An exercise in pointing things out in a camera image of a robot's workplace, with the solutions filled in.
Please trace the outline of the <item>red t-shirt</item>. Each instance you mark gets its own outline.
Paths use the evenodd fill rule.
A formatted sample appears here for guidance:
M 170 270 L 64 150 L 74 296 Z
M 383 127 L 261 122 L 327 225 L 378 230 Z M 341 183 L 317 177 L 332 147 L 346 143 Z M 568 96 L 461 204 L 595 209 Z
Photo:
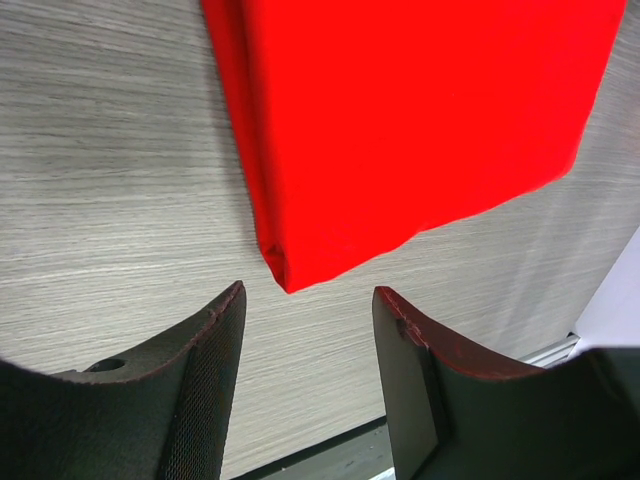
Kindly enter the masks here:
M 566 175 L 622 1 L 206 1 L 288 293 Z

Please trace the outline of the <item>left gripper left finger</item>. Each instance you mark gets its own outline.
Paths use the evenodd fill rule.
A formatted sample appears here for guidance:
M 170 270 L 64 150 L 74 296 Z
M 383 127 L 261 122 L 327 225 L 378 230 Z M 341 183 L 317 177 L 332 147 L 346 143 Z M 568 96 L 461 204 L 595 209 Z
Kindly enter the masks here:
M 204 308 L 84 371 L 1 365 L 5 479 L 216 479 L 246 318 L 234 282 Z

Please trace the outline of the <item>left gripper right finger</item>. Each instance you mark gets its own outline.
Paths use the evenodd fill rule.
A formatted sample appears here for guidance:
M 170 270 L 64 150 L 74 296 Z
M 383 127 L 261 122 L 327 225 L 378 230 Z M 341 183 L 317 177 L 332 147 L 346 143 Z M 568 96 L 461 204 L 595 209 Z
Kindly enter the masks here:
M 595 348 L 555 367 L 492 351 L 391 288 L 373 324 L 399 479 L 635 479 L 639 352 Z

